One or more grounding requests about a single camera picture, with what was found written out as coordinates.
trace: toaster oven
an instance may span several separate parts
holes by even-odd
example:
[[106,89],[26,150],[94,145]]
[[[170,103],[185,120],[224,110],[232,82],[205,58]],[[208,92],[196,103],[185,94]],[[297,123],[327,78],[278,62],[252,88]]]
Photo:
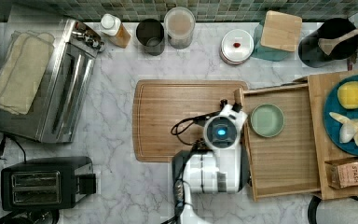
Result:
[[29,112],[13,115],[0,109],[0,132],[43,143],[72,142],[103,42],[80,21],[13,5],[0,57],[13,34],[29,30],[54,35],[54,51]]

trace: blue light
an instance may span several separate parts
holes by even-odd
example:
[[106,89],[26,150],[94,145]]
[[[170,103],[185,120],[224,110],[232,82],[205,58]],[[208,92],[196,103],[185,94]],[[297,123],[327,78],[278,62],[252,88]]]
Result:
[[219,134],[219,135],[225,135],[225,134],[226,134],[226,131],[223,130],[223,129],[220,129],[220,130],[217,131],[217,134]]

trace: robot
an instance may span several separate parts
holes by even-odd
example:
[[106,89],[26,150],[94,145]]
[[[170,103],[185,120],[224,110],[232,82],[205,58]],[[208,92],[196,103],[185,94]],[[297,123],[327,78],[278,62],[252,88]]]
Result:
[[[179,134],[190,125],[203,127],[203,138],[191,151],[181,151],[172,159],[175,216],[164,223],[207,224],[193,210],[191,193],[236,193],[241,190],[241,130],[247,115],[241,105],[221,101],[221,111],[184,119],[172,127]],[[179,125],[191,121],[181,132]]]

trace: wooden spoon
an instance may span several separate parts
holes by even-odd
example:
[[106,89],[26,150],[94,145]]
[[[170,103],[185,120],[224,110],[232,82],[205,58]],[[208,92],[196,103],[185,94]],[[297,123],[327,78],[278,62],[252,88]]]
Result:
[[354,36],[358,35],[358,28],[357,29],[354,29],[352,31],[350,31],[349,33],[341,36],[341,37],[338,37],[338,38],[335,38],[335,39],[324,39],[324,38],[320,38],[319,39],[319,48],[321,48],[321,50],[327,54],[327,55],[330,55],[331,54],[331,51],[333,51],[333,49],[339,44],[341,43],[342,41],[345,41],[349,38],[352,38]]

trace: spice bottle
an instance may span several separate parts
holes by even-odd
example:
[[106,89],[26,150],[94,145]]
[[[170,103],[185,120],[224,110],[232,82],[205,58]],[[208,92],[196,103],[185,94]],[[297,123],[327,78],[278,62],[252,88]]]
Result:
[[130,42],[131,35],[127,32],[121,20],[110,14],[104,14],[101,19],[101,31],[115,45],[126,48]]

